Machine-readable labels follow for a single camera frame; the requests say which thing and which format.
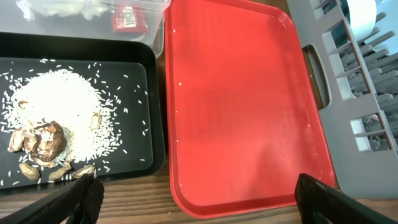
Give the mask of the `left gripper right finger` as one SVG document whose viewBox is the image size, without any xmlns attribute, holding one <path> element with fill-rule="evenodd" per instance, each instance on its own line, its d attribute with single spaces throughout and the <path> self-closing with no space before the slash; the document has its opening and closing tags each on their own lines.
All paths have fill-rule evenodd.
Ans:
<svg viewBox="0 0 398 224">
<path fill-rule="evenodd" d="M 298 176 L 294 196 L 302 223 L 397 224 L 308 174 Z"/>
</svg>

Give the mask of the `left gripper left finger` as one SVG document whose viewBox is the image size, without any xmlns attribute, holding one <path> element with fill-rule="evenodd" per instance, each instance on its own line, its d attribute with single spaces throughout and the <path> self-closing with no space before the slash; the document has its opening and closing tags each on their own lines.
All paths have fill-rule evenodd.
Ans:
<svg viewBox="0 0 398 224">
<path fill-rule="evenodd" d="M 104 185 L 85 174 L 58 191 L 4 217 L 1 224 L 96 223 L 104 200 Z"/>
</svg>

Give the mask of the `rice and food scraps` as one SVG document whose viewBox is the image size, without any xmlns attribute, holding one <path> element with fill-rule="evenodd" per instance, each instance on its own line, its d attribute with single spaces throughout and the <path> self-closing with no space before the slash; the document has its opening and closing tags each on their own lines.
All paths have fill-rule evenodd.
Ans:
<svg viewBox="0 0 398 224">
<path fill-rule="evenodd" d="M 1 188 L 134 172 L 153 160 L 138 63 L 1 59 Z"/>
</svg>

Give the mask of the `red sauce packet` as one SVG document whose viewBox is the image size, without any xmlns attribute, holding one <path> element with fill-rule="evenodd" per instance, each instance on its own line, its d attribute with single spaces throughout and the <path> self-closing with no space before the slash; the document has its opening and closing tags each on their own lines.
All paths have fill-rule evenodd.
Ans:
<svg viewBox="0 0 398 224">
<path fill-rule="evenodd" d="M 118 5 L 113 12 L 111 20 L 113 31 L 115 32 L 148 32 L 146 17 L 138 7 Z"/>
</svg>

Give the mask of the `white napkin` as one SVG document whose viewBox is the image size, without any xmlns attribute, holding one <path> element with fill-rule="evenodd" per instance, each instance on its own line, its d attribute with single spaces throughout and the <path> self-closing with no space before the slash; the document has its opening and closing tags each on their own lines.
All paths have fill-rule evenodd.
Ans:
<svg viewBox="0 0 398 224">
<path fill-rule="evenodd" d="M 62 2 L 56 6 L 56 10 L 60 17 L 81 14 L 86 20 L 92 20 L 105 13 L 108 7 L 99 0 L 77 0 Z"/>
<path fill-rule="evenodd" d="M 53 16 L 62 10 L 60 3 L 52 0 L 18 0 L 16 5 L 27 21 L 33 21 L 35 14 Z"/>
</svg>

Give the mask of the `light blue small bowl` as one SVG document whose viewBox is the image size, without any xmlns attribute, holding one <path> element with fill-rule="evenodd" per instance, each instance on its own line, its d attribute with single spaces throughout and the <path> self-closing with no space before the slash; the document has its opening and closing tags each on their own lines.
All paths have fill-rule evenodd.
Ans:
<svg viewBox="0 0 398 224">
<path fill-rule="evenodd" d="M 341 0 L 341 8 L 348 11 L 345 15 L 357 41 L 370 35 L 376 23 L 375 0 Z"/>
</svg>

